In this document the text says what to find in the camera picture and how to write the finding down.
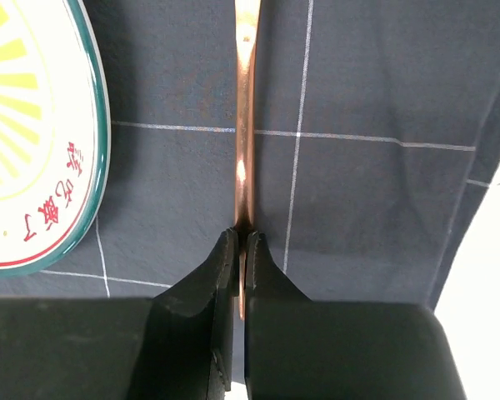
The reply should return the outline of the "patterned glass plate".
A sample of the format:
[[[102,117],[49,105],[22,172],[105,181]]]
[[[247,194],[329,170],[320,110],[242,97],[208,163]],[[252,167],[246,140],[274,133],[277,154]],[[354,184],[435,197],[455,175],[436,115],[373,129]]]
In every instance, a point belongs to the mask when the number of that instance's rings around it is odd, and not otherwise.
[[[68,255],[108,180],[111,118],[81,1],[0,1],[0,278]]]

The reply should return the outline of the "dark grey checked cloth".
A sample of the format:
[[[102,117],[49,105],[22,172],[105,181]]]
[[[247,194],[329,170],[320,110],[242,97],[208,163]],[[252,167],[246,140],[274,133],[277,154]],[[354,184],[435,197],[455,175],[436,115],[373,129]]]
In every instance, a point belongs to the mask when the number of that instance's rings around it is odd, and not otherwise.
[[[230,1],[88,1],[112,156],[97,221],[0,295],[147,296],[233,220]],[[256,222],[311,298],[435,305],[500,163],[500,1],[265,1]]]

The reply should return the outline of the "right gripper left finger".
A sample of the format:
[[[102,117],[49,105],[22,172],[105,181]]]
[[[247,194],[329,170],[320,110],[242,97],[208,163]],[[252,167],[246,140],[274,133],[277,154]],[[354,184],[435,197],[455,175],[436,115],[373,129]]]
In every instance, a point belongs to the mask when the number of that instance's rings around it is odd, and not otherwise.
[[[238,236],[156,297],[0,297],[0,399],[221,399]]]

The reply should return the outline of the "copper knife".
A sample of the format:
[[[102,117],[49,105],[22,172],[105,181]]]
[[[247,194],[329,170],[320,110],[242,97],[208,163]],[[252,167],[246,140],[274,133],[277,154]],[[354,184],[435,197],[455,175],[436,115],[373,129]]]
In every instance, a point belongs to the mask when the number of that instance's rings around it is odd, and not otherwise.
[[[237,53],[234,227],[241,243],[238,278],[241,318],[245,317],[246,241],[255,220],[254,91],[261,3],[260,0],[234,2]]]

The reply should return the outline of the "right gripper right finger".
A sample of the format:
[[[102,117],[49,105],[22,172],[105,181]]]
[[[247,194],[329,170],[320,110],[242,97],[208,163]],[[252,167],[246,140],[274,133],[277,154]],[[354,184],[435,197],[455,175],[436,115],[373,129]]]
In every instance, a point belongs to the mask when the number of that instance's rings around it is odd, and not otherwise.
[[[433,312],[397,302],[313,301],[247,240],[245,381],[251,399],[463,399]]]

